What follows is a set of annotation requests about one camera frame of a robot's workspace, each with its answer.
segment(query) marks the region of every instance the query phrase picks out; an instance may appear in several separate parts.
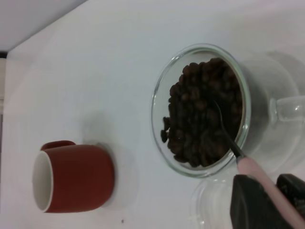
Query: glass cup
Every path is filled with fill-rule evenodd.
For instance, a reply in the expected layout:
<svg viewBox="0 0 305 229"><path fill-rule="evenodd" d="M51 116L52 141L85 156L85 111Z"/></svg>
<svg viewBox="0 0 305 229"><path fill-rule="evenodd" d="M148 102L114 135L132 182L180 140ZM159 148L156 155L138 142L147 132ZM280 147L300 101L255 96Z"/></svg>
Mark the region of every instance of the glass cup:
<svg viewBox="0 0 305 229"><path fill-rule="evenodd" d="M243 98L242 120L235 142L267 173L274 172L293 153L303 130L305 97L287 71L265 56L237 61L211 44L195 44L178 52L163 69L152 97L151 124L155 143L165 162L176 172L190 177L207 177L228 167L235 159L231 150L208 167L193 168L179 163L161 141L163 117L168 117L168 98L184 66L219 57L234 71Z"/></svg>

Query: glass bowl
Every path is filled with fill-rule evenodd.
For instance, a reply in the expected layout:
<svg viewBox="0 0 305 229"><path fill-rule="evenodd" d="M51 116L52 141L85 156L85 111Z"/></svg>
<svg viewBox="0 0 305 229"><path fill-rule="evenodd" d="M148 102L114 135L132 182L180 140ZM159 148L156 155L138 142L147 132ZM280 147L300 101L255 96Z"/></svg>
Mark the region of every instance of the glass bowl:
<svg viewBox="0 0 305 229"><path fill-rule="evenodd" d="M211 176L229 166L230 163L235 159L233 153L231 150L229 150L226 155L216 163L208 167L199 166L193 168L189 163L177 162L173 157L174 154L167 148L167 143L163 143L160 137L160 131L163 129L163 117L169 116L169 91L171 86L179 81L179 77L182 74L183 68L192 62L208 62L211 58L215 57L219 57L227 62L227 64L234 71L240 84L240 89L243 97L243 114L235 142L240 147L242 147L248 132L248 128L245 127L249 126L250 122L250 93L239 64L225 50L211 44L195 44L186 47L182 51L178 52L165 66L153 92L151 124L154 141L167 165L176 172L189 177L201 178Z"/></svg>

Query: white table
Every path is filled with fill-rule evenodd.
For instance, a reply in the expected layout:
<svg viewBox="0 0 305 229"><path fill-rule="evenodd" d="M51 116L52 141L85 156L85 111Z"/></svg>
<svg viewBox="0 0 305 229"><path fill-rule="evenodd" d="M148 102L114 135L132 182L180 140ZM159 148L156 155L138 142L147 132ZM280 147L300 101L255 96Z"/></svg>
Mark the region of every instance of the white table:
<svg viewBox="0 0 305 229"><path fill-rule="evenodd" d="M0 228L188 228L200 180L172 171L154 145L150 105L159 73L177 51L199 42L233 55L281 51L305 62L305 5L285 2L89 0L12 50ZM296 77L305 73L290 67ZM62 139L100 142L114 152L117 188L107 207L77 214L36 208L35 156L42 144ZM301 168L293 172L305 178Z"/></svg>

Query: espresso cup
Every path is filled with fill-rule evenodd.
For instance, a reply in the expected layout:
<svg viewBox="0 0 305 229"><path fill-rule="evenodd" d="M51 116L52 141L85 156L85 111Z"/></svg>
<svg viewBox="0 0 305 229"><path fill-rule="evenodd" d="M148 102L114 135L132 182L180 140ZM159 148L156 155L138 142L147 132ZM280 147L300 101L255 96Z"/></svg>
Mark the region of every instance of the espresso cup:
<svg viewBox="0 0 305 229"><path fill-rule="evenodd" d="M42 212L89 211L110 198L113 163L97 146L50 142L37 155L32 183L35 202Z"/></svg>

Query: roasted coffee bean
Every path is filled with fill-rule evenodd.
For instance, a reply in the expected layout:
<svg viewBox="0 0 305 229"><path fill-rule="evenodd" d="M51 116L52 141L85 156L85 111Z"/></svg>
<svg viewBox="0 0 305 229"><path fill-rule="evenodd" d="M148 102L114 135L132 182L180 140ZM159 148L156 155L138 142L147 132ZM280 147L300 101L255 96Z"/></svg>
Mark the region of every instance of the roasted coffee bean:
<svg viewBox="0 0 305 229"><path fill-rule="evenodd" d="M170 125L170 118L164 117L163 122L164 122L164 130L168 130L171 126Z"/></svg>
<svg viewBox="0 0 305 229"><path fill-rule="evenodd" d="M200 62L199 63L199 69L202 70L202 67L205 65L205 62Z"/></svg>
<svg viewBox="0 0 305 229"><path fill-rule="evenodd" d="M184 138L184 132L182 130L176 130L176 138L183 139Z"/></svg>
<svg viewBox="0 0 305 229"><path fill-rule="evenodd" d="M170 118L175 116L176 109L175 109L175 106L172 103L168 104L168 111L170 113Z"/></svg>
<svg viewBox="0 0 305 229"><path fill-rule="evenodd" d="M195 107L199 110L199 111L203 111L207 106L207 102L205 100L199 100L195 102Z"/></svg>
<svg viewBox="0 0 305 229"><path fill-rule="evenodd" d="M179 77L179 84L180 85L183 85L184 83L184 75L182 74L180 77Z"/></svg>
<svg viewBox="0 0 305 229"><path fill-rule="evenodd" d="M210 63L211 64L220 64L223 62L223 59L219 58L219 57L216 57L216 58L212 58L210 59Z"/></svg>
<svg viewBox="0 0 305 229"><path fill-rule="evenodd" d="M234 115L237 115L238 114L238 105L237 103L233 103L232 106L231 106L231 112L232 114Z"/></svg>
<svg viewBox="0 0 305 229"><path fill-rule="evenodd" d="M197 123L193 123L191 124L191 128L192 128L192 135L193 137L197 137L197 135L199 134L199 131L198 131L198 124Z"/></svg>
<svg viewBox="0 0 305 229"><path fill-rule="evenodd" d="M179 119L179 120L178 120L178 127L179 127L180 129L184 129L184 121L183 121L183 119Z"/></svg>
<svg viewBox="0 0 305 229"><path fill-rule="evenodd" d="M231 80L234 77L235 77L235 74L234 74L233 70L230 67L226 68L226 70L223 73L224 80Z"/></svg>
<svg viewBox="0 0 305 229"><path fill-rule="evenodd" d="M199 152L199 142L194 141L192 146L192 153L197 154Z"/></svg>
<svg viewBox="0 0 305 229"><path fill-rule="evenodd" d="M237 101L238 103L242 103L242 102L243 102L242 93L241 93L240 90L237 90L235 97L236 97L236 101Z"/></svg>
<svg viewBox="0 0 305 229"><path fill-rule="evenodd" d="M193 87L191 91L191 99L196 100L200 98L200 91L198 87Z"/></svg>
<svg viewBox="0 0 305 229"><path fill-rule="evenodd" d="M215 126L219 125L219 122L220 122L219 113L217 111L215 111L214 109L209 108L206 113L206 117L208 119L208 122L211 124L211 126L215 127Z"/></svg>
<svg viewBox="0 0 305 229"><path fill-rule="evenodd" d="M182 73L186 76L189 77L191 75L191 71L190 71L190 66L187 65L183 68Z"/></svg>
<svg viewBox="0 0 305 229"><path fill-rule="evenodd" d="M223 135L224 135L224 133L223 133L223 130L222 130L222 129L216 130L216 131L214 132L214 136L215 136L215 137L220 137L220 136L223 136Z"/></svg>
<svg viewBox="0 0 305 229"><path fill-rule="evenodd" d="M170 96L173 97L177 94L177 86L173 85L170 89Z"/></svg>
<svg viewBox="0 0 305 229"><path fill-rule="evenodd" d="M176 161L178 161L178 162L180 162L180 163L186 163L186 162L189 161L188 159L186 159L186 158L184 158L184 157L182 157L182 156L175 155L175 156L173 156L173 157L174 157L174 159L175 159Z"/></svg>
<svg viewBox="0 0 305 229"><path fill-rule="evenodd" d="M200 165L200 159L197 155L192 155L192 158L189 160L189 162L192 162L190 163L192 167L198 167Z"/></svg>
<svg viewBox="0 0 305 229"><path fill-rule="evenodd" d="M220 79L212 79L209 81L209 87L211 87L213 90L221 91L224 86Z"/></svg>
<svg viewBox="0 0 305 229"><path fill-rule="evenodd" d="M168 138L173 139L173 138L175 138L175 135L176 135L175 129L171 127L168 131Z"/></svg>
<svg viewBox="0 0 305 229"><path fill-rule="evenodd" d="M191 159L192 158L192 148L184 148L183 157L188 160Z"/></svg>
<svg viewBox="0 0 305 229"><path fill-rule="evenodd" d="M232 88L234 88L234 89L239 88L239 82L238 82L237 78L234 78L231 82L232 82Z"/></svg>
<svg viewBox="0 0 305 229"><path fill-rule="evenodd" d="M174 140L170 141L167 144L167 147L170 149L170 151L173 154L179 154L183 152L183 145L178 141L174 141Z"/></svg>
<svg viewBox="0 0 305 229"><path fill-rule="evenodd" d="M188 148L191 146L193 141L193 137L190 134L185 135L184 148Z"/></svg>
<svg viewBox="0 0 305 229"><path fill-rule="evenodd" d="M199 73L200 68L199 68L199 64L197 63L190 63L189 65L189 70L193 75L196 75Z"/></svg>
<svg viewBox="0 0 305 229"><path fill-rule="evenodd" d="M183 102L188 101L189 98L190 98L190 95L189 95L188 93L184 93L184 94L181 96L181 100L182 100Z"/></svg>
<svg viewBox="0 0 305 229"><path fill-rule="evenodd" d="M167 133L165 130L161 131L161 139L164 143L167 141Z"/></svg>
<svg viewBox="0 0 305 229"><path fill-rule="evenodd" d="M242 114L243 114L243 106L238 106L237 107L237 114L238 114L238 116L242 116Z"/></svg>
<svg viewBox="0 0 305 229"><path fill-rule="evenodd" d="M177 127L177 124L178 124L178 121L175 117L171 118L170 119L170 126L171 126L171 129L173 128L176 128Z"/></svg>
<svg viewBox="0 0 305 229"><path fill-rule="evenodd" d="M228 94L227 94L227 100L228 100L229 102L233 102L234 99L235 99L234 92L233 92L233 91L228 92Z"/></svg>
<svg viewBox="0 0 305 229"><path fill-rule="evenodd" d="M198 122L199 119L200 119L200 114L198 112L195 112L195 114L194 114L194 121Z"/></svg>
<svg viewBox="0 0 305 229"><path fill-rule="evenodd" d="M202 82L207 83L207 82L209 82L209 79L210 79L209 74L204 72L201 77Z"/></svg>
<svg viewBox="0 0 305 229"><path fill-rule="evenodd" d="M224 89L227 90L227 91L231 89L231 82L230 81L225 81L224 82Z"/></svg>
<svg viewBox="0 0 305 229"><path fill-rule="evenodd" d="M164 117L161 139L175 154L174 159L192 167L210 166L220 160L229 147L220 129L220 116L213 98L220 105L224 126L232 139L241 123L243 101L234 71L221 58L183 69L179 82L170 89L169 117Z"/></svg>
<svg viewBox="0 0 305 229"><path fill-rule="evenodd" d="M209 161L207 160L207 155L206 153L202 153L200 155L200 164L203 166L203 167L208 167L209 165L211 165L209 163Z"/></svg>
<svg viewBox="0 0 305 229"><path fill-rule="evenodd" d="M220 158L222 158L228 152L228 147L224 143L217 143L214 147L216 155Z"/></svg>

